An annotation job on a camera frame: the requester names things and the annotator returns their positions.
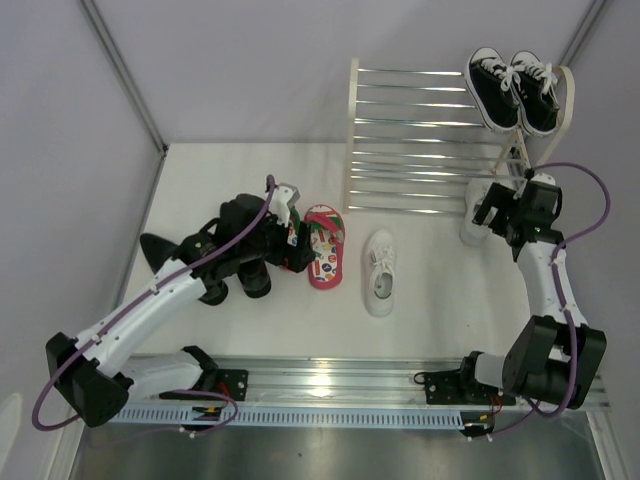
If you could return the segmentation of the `red green flip-flop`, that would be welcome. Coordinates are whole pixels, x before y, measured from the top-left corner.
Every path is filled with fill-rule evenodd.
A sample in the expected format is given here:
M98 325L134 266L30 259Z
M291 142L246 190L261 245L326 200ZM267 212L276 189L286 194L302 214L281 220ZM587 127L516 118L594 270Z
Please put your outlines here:
M310 226L311 248L315 255L308 266L311 285L319 290L337 287L343 279L345 225L332 207L317 204L309 208L304 221Z
M301 273L314 258L309 225L301 219L297 209L294 208L288 224L287 240L280 267L294 273Z

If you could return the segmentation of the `white sneaker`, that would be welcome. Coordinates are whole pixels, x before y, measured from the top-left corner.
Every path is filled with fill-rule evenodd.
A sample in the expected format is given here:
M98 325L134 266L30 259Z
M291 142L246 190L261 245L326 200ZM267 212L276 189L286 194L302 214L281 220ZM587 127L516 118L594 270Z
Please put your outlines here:
M374 317L386 317L395 301L396 244L390 231L377 230L369 237L362 266L365 308Z
M460 226L461 241L471 247L480 246L490 234L485 225L473 222L477 209L482 205L493 181L488 178L471 180L465 190L465 215Z

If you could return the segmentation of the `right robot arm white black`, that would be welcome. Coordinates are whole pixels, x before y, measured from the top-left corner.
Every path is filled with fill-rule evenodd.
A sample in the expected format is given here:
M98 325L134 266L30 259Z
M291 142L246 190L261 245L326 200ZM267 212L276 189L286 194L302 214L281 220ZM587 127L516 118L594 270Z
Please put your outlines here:
M554 179L529 173L517 189L489 178L466 187L460 237L480 244L503 238L525 282L530 318L503 356L473 351L461 364L458 395L479 403L492 389L524 398L534 408L552 405L548 416L579 409L606 351L605 334L588 326L566 271L564 235L553 224L563 194Z

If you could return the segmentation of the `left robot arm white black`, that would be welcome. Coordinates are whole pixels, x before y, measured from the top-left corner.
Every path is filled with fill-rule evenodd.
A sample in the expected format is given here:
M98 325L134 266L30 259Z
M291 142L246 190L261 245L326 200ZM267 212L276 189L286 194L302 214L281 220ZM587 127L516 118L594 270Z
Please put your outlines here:
M116 416L128 402L159 395L197 400L231 389L215 360L197 346L173 355L134 359L149 336L184 306L217 306L236 276L252 299L271 290L267 267L299 273L313 260L310 227L292 238L297 189L281 184L267 199L239 194L221 205L218 217L181 244L145 233L140 244L154 272L138 297L76 336L54 335L45 352L55 389L89 427Z

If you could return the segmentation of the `cream shoe rack chrome bars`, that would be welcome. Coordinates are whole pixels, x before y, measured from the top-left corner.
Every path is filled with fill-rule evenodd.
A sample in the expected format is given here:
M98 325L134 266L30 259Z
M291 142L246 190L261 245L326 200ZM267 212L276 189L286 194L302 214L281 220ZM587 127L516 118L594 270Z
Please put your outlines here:
M354 58L349 71L342 206L348 212L461 215L471 181L518 185L549 161L574 113L575 80L559 80L558 127L530 153L522 128L490 130L460 71L371 67Z

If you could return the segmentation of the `right black canvas sneaker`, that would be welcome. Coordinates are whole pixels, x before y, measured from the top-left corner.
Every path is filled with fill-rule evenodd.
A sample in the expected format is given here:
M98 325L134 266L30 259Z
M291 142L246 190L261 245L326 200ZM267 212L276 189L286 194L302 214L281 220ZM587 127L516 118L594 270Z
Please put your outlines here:
M557 127L560 111L553 65L542 62L530 51L519 51L512 57L510 66L519 78L513 89L523 129L532 136L550 135Z

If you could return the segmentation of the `black canvas sneaker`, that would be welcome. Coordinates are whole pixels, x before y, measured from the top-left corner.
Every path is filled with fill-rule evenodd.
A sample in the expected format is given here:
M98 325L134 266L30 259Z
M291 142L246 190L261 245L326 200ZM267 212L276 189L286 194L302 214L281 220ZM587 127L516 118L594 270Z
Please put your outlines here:
M523 129L532 136L550 135L557 127L560 111L553 65L542 62L530 51L519 51L512 57L510 66L519 78L513 89Z
M519 103L512 89L519 82L515 69L495 49L481 47L469 58L464 77L485 126L497 133L515 130L519 123Z

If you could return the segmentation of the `left black canvas sneaker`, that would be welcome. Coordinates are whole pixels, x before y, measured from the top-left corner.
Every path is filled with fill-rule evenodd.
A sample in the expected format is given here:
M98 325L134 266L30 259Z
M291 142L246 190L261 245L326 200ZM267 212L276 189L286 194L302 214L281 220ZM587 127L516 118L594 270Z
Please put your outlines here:
M495 49L481 47L469 58L464 77L485 126L497 133L515 130L519 123L519 103L512 89L519 82L515 69Z

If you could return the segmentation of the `aluminium mounting rail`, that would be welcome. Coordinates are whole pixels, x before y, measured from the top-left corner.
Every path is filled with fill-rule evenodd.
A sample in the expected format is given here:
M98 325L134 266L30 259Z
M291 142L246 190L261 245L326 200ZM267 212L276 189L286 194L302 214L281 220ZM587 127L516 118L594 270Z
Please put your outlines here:
M509 400L504 393L478 387L464 395L458 405L429 405L424 374L456 370L459 359L389 360L348 358L259 358L223 357L221 369L249 372L243 404L315 408L457 408L505 411L524 410L523 400Z

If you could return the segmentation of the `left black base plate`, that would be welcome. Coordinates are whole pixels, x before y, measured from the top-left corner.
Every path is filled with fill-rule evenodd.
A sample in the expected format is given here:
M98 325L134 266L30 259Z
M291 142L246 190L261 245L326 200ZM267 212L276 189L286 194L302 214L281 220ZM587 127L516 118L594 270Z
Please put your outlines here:
M214 377L213 391L237 402L246 399L249 372L241 369L219 369Z

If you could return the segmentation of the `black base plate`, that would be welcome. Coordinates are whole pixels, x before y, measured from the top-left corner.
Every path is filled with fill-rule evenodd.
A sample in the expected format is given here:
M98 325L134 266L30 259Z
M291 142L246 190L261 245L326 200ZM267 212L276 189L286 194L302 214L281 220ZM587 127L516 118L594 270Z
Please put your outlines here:
M464 401L459 370L426 372L424 391L429 405L458 405Z
M213 391L237 402L246 399L249 372L241 369L219 369L214 377Z

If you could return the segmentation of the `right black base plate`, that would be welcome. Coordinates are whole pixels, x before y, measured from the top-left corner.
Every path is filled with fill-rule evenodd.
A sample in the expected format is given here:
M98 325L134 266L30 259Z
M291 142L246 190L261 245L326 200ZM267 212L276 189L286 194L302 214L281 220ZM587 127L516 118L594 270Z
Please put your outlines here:
M459 370L426 372L424 391L429 405L458 405L464 401Z

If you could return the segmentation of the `right aluminium frame post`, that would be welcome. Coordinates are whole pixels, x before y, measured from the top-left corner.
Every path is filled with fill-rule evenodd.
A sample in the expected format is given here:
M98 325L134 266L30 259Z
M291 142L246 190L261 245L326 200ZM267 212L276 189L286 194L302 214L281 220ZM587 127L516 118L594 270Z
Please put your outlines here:
M556 62L557 65L571 68L575 64L612 4L613 1L610 0L592 0L589 2L585 13L581 16L568 43L563 48Z

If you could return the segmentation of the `aluminium frame post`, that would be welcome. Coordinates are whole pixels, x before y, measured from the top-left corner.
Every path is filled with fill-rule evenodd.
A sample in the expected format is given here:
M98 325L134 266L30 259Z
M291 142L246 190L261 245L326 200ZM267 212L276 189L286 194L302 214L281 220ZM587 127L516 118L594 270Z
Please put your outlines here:
M105 54L134 114L141 122L156 152L163 157L168 150L168 146L151 115L148 105L127 65L121 49L104 19L98 3L94 0L79 0L77 4L95 35L100 48Z
M585 13L581 16L568 43L563 48L556 62L557 65L571 68L575 64L612 4L613 1L610 0L592 0L589 2Z

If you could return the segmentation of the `left aluminium frame post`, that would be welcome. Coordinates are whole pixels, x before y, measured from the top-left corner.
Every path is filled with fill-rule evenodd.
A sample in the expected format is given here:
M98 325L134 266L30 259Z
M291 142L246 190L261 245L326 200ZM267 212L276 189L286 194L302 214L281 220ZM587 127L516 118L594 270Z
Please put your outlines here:
M141 122L156 152L163 157L168 150L168 146L151 115L148 105L127 65L121 49L104 19L98 3L94 0L79 0L77 4L95 35L100 48L105 54L134 114Z

